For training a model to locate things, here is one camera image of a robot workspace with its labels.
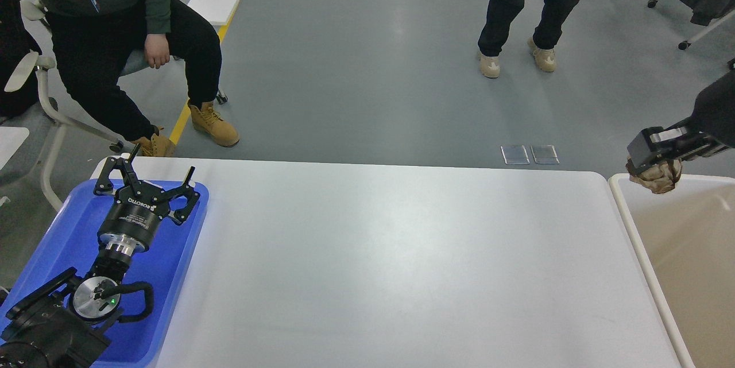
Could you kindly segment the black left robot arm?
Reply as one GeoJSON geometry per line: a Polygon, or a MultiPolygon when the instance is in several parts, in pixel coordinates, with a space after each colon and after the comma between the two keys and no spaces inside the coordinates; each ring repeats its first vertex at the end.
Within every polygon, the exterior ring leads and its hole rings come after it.
{"type": "Polygon", "coordinates": [[[209,199],[110,157],[73,190],[2,316],[3,367],[144,367],[163,343],[209,199]]]}

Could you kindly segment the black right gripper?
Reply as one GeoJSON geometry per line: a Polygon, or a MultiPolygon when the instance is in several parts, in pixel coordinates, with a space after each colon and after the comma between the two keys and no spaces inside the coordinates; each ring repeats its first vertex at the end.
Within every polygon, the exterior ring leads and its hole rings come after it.
{"type": "Polygon", "coordinates": [[[627,146],[626,167],[640,175],[667,161],[689,161],[715,154],[715,140],[734,148],[734,72],[704,88],[689,118],[642,129],[627,146]]]}

